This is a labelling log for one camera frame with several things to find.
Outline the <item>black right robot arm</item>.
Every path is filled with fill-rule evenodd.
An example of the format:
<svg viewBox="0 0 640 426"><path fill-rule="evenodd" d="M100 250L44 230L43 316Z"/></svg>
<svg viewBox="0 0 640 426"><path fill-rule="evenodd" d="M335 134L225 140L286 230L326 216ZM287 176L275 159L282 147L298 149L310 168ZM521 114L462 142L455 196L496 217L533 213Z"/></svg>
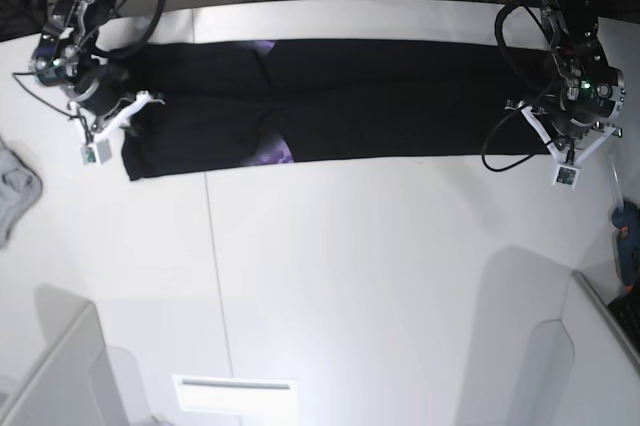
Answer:
<svg viewBox="0 0 640 426"><path fill-rule="evenodd" d="M105 51L97 46L100 28L115 18L117 0L56 0L43 26L29 73L45 87L59 87L96 117L109 115L132 95L123 89L128 72L120 62L147 44L166 0L157 0L152 19L129 46Z"/></svg>

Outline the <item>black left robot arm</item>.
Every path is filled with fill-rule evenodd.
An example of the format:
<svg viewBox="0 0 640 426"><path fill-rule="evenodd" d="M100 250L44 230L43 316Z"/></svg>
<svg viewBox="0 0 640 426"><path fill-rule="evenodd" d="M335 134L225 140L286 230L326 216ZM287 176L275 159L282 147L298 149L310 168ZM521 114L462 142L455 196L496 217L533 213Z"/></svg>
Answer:
<svg viewBox="0 0 640 426"><path fill-rule="evenodd" d="M555 97L536 104L558 134L578 139L620 114L624 76L607 60L591 0L540 0L539 9L548 25L545 37L557 72L548 89Z"/></svg>

